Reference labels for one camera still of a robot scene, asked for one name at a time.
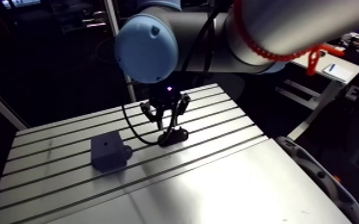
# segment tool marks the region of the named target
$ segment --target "aluminum table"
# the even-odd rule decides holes
[[[135,138],[120,107],[17,132],[0,224],[350,223],[217,84],[185,92],[178,123],[189,139],[166,148]],[[157,139],[139,102],[125,107],[137,132]],[[125,170],[100,173],[90,139],[113,130],[134,154]]]

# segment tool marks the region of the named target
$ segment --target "black cable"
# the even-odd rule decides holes
[[[211,79],[213,74],[209,74],[209,68],[212,64],[213,59],[213,46],[215,42],[215,29],[214,25],[211,24],[208,29],[208,37],[206,40],[206,52],[205,52],[205,65],[203,66],[203,71],[200,75],[196,77],[195,87],[200,87],[203,85],[206,79]]]
[[[170,135],[171,133],[171,130],[172,128],[174,127],[174,121],[175,121],[175,117],[177,116],[177,106],[178,106],[178,103],[176,102],[174,105],[173,105],[173,110],[172,110],[172,114],[171,114],[171,120],[170,120],[170,125],[167,127],[167,131],[166,133],[164,134],[164,137],[156,142],[150,142],[150,141],[147,141],[145,139],[143,139],[134,129],[134,127],[131,125],[131,122],[129,121],[128,119],[128,116],[126,115],[126,111],[125,111],[125,107],[124,105],[121,105],[121,109],[122,109],[122,113],[124,114],[124,118],[129,126],[129,128],[131,129],[132,133],[135,135],[135,137],[137,137],[137,139],[139,139],[139,141],[147,144],[147,145],[159,145],[163,142],[165,142],[167,139],[168,139],[168,136]]]
[[[117,62],[115,62],[115,61],[107,61],[107,60],[105,60],[105,59],[103,59],[103,58],[101,58],[100,56],[99,56],[99,49],[101,48],[101,46],[103,46],[105,43],[107,43],[108,41],[113,41],[114,40],[114,38],[108,38],[108,39],[105,39],[104,41],[102,41],[102,42],[100,42],[97,46],[96,46],[96,48],[95,48],[95,58],[96,58],[96,60],[98,60],[98,61],[100,61],[100,62],[102,62],[102,63],[104,63],[104,64],[111,64],[111,65],[115,65],[115,64],[117,64]]]
[[[184,63],[182,64],[182,69],[181,72],[185,72],[187,71],[189,62],[192,59],[192,55],[194,54],[198,44],[200,43],[200,41],[202,40],[203,36],[205,35],[206,31],[208,30],[208,28],[210,27],[210,25],[213,23],[213,20],[217,17],[217,15],[220,13],[220,11],[222,10],[221,6],[224,1],[221,1],[221,3],[214,8],[212,14],[209,16],[209,18],[206,20],[206,22],[204,23],[204,25],[202,26],[202,28],[200,29],[199,33],[196,36],[195,41],[192,43],[191,48],[188,51],[187,56],[185,57]]]

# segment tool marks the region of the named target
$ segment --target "dark background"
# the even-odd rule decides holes
[[[134,1],[117,3],[123,19],[135,12]],[[100,1],[93,6],[95,11],[103,9]],[[123,74],[112,55],[113,44],[109,27],[62,30],[47,1],[13,12],[0,4],[0,96],[29,126],[128,103]],[[277,74],[216,74],[206,83],[219,83],[269,137],[275,138],[286,136],[311,112],[275,93],[275,87],[290,77],[315,83],[318,91],[328,84],[323,77],[306,77],[304,73],[289,64]],[[359,75],[351,85],[359,86]],[[137,85],[135,90],[137,100],[147,97],[146,86]],[[346,112],[346,108],[353,108],[353,112]],[[0,174],[15,131],[0,115]],[[350,162],[359,151],[359,100],[350,103],[340,96],[297,143],[340,177],[359,201],[359,169]]]

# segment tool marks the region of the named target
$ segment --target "black cube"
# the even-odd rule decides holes
[[[101,172],[120,169],[132,155],[132,149],[123,144],[117,131],[95,136],[91,139],[91,163]]]

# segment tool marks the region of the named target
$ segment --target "white table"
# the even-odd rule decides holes
[[[292,61],[293,64],[296,64],[298,66],[301,66],[303,68],[307,68],[308,65],[308,54],[305,54],[295,60]],[[338,66],[341,66],[342,68],[348,69],[349,71],[353,72],[353,75],[348,80],[340,80],[340,79],[334,79],[327,74],[323,72],[323,70],[331,65],[336,64]],[[322,109],[331,101],[334,100],[334,98],[337,96],[337,94],[341,91],[341,89],[348,85],[353,78],[356,77],[357,74],[359,74],[359,66],[353,63],[350,63],[349,61],[345,61],[339,57],[332,56],[330,54],[326,54],[325,56],[321,57],[317,63],[316,66],[316,74],[319,74],[321,76],[327,77],[331,80],[329,85],[325,88],[323,93],[319,94],[311,89],[308,89],[298,83],[295,83],[291,80],[285,80],[285,84],[290,85],[296,89],[299,89],[302,92],[305,92],[306,94],[309,94],[312,96],[310,100],[305,100],[287,90],[284,90],[282,88],[278,89],[278,92],[308,108],[313,110],[313,112],[310,114],[310,116],[303,121],[300,125],[298,125],[291,133],[288,134],[288,137],[296,140],[305,130],[308,129],[310,124],[313,122],[313,120],[320,114]]]
[[[0,180],[7,223],[350,223],[216,84],[186,91],[189,139],[134,138],[119,107],[19,131]],[[160,132],[126,105],[146,139]],[[170,114],[165,114],[165,126]],[[90,138],[118,130],[135,151],[119,173],[90,165]]]

